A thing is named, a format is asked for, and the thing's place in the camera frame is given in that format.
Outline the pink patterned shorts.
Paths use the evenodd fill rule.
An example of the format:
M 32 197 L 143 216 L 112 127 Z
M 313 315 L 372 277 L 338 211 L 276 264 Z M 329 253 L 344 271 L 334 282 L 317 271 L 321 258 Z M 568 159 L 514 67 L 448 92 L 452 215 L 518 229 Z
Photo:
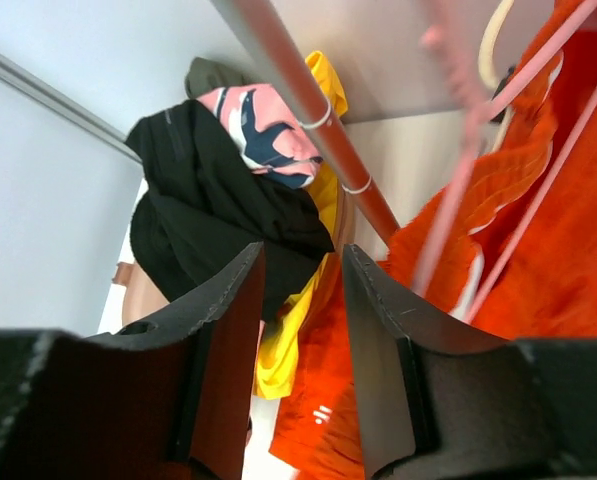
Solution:
M 220 87 L 197 100 L 227 131 L 252 173 L 291 189 L 316 179 L 323 157 L 272 85 Z

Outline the pink hanger of orange shorts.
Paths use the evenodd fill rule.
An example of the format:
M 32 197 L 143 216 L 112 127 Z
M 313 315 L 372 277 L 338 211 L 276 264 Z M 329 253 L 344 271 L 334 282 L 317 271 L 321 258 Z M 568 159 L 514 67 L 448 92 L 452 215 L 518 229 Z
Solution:
M 580 28 L 597 29 L 597 1 L 580 2 L 540 49 L 532 55 L 525 66 L 515 71 L 515 75 L 508 81 L 503 90 L 497 96 L 488 100 L 482 88 L 482 85 L 486 82 L 486 73 L 481 71 L 478 76 L 473 75 L 471 71 L 473 57 L 464 49 L 463 32 L 459 23 L 452 17 L 451 6 L 445 1 L 426 1 L 424 5 L 431 17 L 431 26 L 421 38 L 421 43 L 428 49 L 436 51 L 438 57 L 445 63 L 447 81 L 454 97 L 465 109 L 465 130 L 460 159 L 454 175 L 445 189 L 436 217 L 416 264 L 412 289 L 419 296 L 425 295 L 433 279 L 436 266 L 449 239 L 451 229 L 465 196 L 481 148 L 482 126 L 511 104 L 575 32 Z M 464 305 L 463 322 L 467 324 L 473 322 L 596 108 L 597 86 L 563 143 L 559 155 L 553 161 L 544 182 L 536 192 L 517 228 L 510 236 L 505 249 L 492 266 L 486 279 L 482 281 L 479 287 L 473 289 L 470 302 Z

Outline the yellow shorts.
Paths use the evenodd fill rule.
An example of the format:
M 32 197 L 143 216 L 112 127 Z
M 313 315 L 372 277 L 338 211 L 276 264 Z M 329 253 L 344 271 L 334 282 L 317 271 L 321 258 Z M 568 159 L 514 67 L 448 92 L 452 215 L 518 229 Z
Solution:
M 305 62 L 339 116 L 348 111 L 342 83 L 327 56 L 318 50 L 311 52 Z M 329 165 L 321 167 L 316 179 L 306 189 L 314 200 L 319 218 L 332 240 L 337 239 L 338 219 L 342 214 L 344 193 Z M 326 254 L 316 272 L 302 291 L 290 296 L 279 312 L 275 328 L 267 326 L 258 348 L 254 373 L 253 394 L 273 400 L 290 395 L 299 360 L 298 337 L 309 315 L 331 295 L 327 278 L 334 273 L 336 255 Z

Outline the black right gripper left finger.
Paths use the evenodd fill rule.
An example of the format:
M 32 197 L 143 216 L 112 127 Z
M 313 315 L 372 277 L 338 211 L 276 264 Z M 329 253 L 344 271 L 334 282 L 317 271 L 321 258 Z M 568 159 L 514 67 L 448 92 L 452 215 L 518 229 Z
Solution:
M 115 334 L 0 330 L 0 479 L 238 479 L 260 243 Z

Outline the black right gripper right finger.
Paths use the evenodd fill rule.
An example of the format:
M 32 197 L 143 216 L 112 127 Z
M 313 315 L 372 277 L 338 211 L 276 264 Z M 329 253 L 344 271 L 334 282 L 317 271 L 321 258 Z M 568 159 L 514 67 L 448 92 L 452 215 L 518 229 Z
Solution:
M 597 479 L 597 339 L 507 341 L 360 247 L 343 286 L 369 479 Z

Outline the orange shorts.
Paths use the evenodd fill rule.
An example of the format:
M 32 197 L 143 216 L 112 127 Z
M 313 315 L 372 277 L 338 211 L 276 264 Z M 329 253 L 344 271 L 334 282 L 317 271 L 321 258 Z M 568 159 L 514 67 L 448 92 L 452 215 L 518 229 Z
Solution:
M 425 297 L 506 339 L 597 337 L 597 4 L 556 2 L 519 67 Z M 270 452 L 301 479 L 360 479 L 341 282 L 299 353 Z

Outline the olive green shorts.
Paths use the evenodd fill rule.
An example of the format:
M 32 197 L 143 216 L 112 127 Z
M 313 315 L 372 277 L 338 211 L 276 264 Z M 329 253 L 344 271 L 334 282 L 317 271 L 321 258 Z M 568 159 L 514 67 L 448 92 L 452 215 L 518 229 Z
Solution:
M 195 57 L 184 79 L 184 88 L 190 99 L 221 87 L 245 86 L 253 80 L 242 72 L 217 61 Z

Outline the black shorts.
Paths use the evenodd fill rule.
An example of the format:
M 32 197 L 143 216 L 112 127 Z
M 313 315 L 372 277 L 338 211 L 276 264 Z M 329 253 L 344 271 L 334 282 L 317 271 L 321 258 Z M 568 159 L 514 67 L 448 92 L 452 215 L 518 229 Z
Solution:
M 251 173 L 229 134 L 199 101 L 138 120 L 125 144 L 140 158 L 148 186 L 131 220 L 131 249 L 168 301 L 261 242 L 262 318 L 273 322 L 333 251 L 311 196 Z

